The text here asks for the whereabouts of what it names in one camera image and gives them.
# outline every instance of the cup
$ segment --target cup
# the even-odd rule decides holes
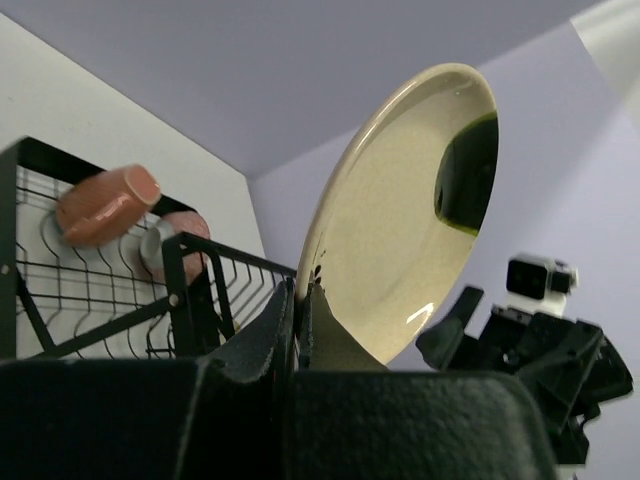
[[[162,242],[178,233],[186,232],[209,240],[211,234],[204,218],[196,212],[175,212],[165,215],[149,228],[140,239],[140,258],[153,278],[164,282]],[[187,285],[191,284],[206,266],[207,257],[192,253],[183,258]]]
[[[56,221],[72,247],[101,247],[124,235],[158,203],[155,178],[141,165],[89,177],[56,205]]]

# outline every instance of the kitchenware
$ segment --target kitchenware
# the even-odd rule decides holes
[[[160,200],[153,176],[129,165],[89,177],[56,205],[56,222],[73,247],[100,247],[124,235]]]
[[[337,320],[388,363],[462,271],[497,151],[495,101],[475,69],[444,64],[405,83],[333,171],[304,244],[296,301],[320,284]]]
[[[158,281],[164,281],[162,242],[186,232],[207,240],[211,238],[204,218],[196,212],[175,212],[165,215],[149,228],[140,239],[140,257],[151,274]],[[193,282],[206,266],[207,258],[200,253],[192,253],[183,259],[187,284]]]

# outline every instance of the camera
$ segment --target camera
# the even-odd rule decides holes
[[[577,283],[577,270],[559,260],[524,253],[509,260],[509,293],[540,301],[552,293],[567,295]]]

